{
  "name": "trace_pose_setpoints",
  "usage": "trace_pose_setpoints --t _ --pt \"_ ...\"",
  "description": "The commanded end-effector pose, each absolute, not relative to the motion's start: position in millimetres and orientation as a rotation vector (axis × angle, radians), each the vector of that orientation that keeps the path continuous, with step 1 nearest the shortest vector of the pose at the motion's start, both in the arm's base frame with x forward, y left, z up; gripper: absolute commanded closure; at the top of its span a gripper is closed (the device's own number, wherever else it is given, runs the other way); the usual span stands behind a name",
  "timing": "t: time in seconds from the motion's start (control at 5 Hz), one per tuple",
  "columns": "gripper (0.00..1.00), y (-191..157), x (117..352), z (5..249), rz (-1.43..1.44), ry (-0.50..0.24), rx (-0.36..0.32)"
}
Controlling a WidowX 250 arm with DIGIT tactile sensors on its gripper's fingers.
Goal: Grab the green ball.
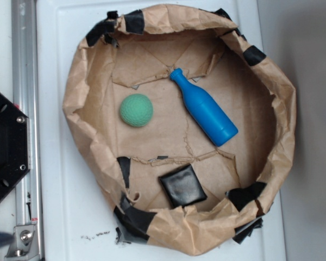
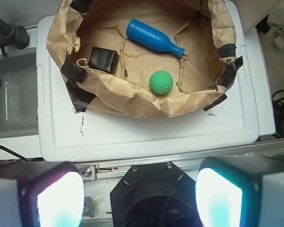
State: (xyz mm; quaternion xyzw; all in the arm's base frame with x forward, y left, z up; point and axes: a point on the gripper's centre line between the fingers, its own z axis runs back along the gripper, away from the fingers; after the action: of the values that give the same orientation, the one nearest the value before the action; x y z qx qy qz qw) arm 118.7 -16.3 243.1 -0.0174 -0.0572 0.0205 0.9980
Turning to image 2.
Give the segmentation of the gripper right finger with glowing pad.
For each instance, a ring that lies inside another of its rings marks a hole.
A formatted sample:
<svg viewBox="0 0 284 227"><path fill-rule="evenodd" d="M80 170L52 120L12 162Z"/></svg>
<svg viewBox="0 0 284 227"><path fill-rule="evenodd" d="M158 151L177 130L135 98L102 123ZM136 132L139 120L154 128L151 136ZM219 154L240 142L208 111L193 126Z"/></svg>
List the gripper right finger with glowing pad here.
<svg viewBox="0 0 284 227"><path fill-rule="evenodd" d="M195 198L205 227L284 227L284 155L207 157Z"/></svg>

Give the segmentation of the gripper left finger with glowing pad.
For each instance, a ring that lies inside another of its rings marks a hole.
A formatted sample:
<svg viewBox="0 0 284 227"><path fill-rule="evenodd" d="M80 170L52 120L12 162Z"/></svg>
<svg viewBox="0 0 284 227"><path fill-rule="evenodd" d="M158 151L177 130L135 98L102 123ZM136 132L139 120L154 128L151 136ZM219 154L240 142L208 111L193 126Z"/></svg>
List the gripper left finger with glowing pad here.
<svg viewBox="0 0 284 227"><path fill-rule="evenodd" d="M84 197L72 162L0 162L0 227L78 227Z"/></svg>

